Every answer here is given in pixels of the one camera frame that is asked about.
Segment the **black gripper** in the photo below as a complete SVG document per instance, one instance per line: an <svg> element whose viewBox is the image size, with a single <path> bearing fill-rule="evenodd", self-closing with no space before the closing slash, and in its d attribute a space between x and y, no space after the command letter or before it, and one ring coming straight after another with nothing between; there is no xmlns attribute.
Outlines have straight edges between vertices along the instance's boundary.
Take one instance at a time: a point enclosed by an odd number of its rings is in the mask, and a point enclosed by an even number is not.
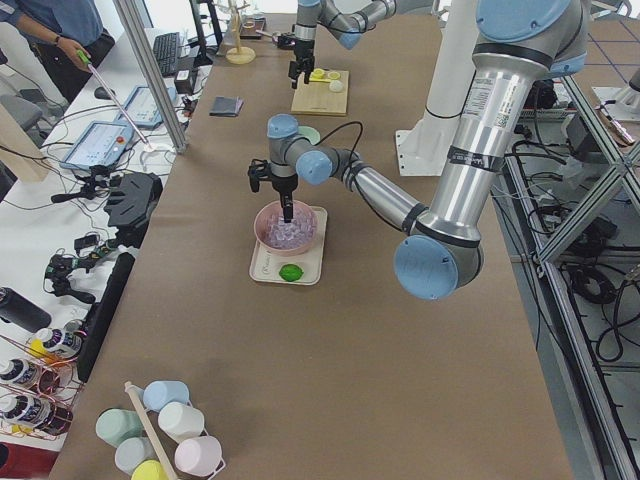
<svg viewBox="0 0 640 480"><path fill-rule="evenodd" d="M287 177L274 176L272 178L272 186L273 189L281 195L283 222L290 223L294 215L292 195L298 187L298 175L294 174Z"/></svg>
<svg viewBox="0 0 640 480"><path fill-rule="evenodd" d="M289 63L289 78L291 87L297 88L299 71L303 72L303 81L309 84L314 69L314 41L297 38L294 46L295 61Z"/></svg>

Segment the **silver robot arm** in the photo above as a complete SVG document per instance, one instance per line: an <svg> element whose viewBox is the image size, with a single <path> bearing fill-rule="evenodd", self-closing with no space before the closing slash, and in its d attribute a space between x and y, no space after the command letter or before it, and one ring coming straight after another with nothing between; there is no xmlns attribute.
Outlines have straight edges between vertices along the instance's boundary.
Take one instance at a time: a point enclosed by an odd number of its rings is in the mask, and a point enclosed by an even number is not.
<svg viewBox="0 0 640 480"><path fill-rule="evenodd" d="M293 25L295 59L289 63L288 77L291 87L296 89L299 77L310 83L315 69L315 40L317 27L324 27L344 48L351 50L361 37L379 22L395 15L426 11L441 17L451 6L442 7L440 1L377 0L363 8L342 12L330 0L298 1L296 21Z"/></svg>
<svg viewBox="0 0 640 480"><path fill-rule="evenodd" d="M341 180L385 222L404 232L394 256L395 275L410 294L449 296L470 283L483 264L477 224L509 140L537 81L579 71L586 57L591 5L587 1L480 1L469 11L470 39L443 59L467 60L454 112L456 129L430 204L422 204L363 162L354 149L312 144L288 114L267 124L267 180L293 216L299 181Z"/></svg>

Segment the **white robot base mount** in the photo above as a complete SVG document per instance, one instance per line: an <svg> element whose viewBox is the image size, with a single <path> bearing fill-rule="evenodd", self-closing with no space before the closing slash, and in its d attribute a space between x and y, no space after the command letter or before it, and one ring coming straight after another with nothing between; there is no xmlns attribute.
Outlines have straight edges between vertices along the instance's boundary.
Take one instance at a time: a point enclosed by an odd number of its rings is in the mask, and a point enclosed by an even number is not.
<svg viewBox="0 0 640 480"><path fill-rule="evenodd" d="M453 1L448 7L424 115L412 129L396 132L403 176L439 176L444 168L475 74L476 8L475 1Z"/></svg>

